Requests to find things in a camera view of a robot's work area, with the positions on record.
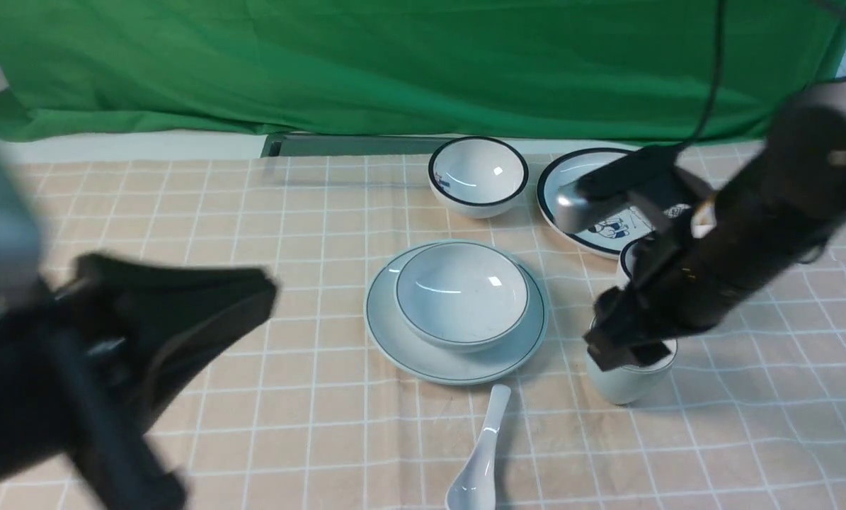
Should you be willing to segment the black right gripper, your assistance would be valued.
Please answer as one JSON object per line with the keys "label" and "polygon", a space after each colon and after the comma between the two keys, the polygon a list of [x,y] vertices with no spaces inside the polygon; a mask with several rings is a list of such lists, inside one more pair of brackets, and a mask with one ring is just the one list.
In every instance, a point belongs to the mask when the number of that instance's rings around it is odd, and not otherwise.
{"label": "black right gripper", "polygon": [[714,194],[658,235],[636,259],[629,284],[595,301],[585,333],[601,371],[648,367],[670,352],[665,340],[713,329],[736,304],[736,266]]}

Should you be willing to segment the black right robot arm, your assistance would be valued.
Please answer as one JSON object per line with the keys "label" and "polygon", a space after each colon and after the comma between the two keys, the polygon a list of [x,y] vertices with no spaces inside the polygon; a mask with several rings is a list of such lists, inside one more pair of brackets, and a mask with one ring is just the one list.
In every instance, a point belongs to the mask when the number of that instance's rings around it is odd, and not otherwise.
{"label": "black right robot arm", "polygon": [[601,213],[635,206],[655,229],[624,288],[602,293],[585,333],[601,371],[645,368],[666,340],[708,332],[846,225],[846,77],[786,101],[765,145],[720,188],[650,147],[577,191]]}

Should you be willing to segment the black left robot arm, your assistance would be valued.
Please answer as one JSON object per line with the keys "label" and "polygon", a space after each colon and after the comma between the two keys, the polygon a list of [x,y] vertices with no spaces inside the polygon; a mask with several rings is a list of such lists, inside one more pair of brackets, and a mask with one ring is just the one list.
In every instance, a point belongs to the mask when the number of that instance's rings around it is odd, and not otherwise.
{"label": "black left robot arm", "polygon": [[97,378],[40,275],[44,235],[0,162],[0,482],[64,454],[106,509],[181,509],[140,426]]}

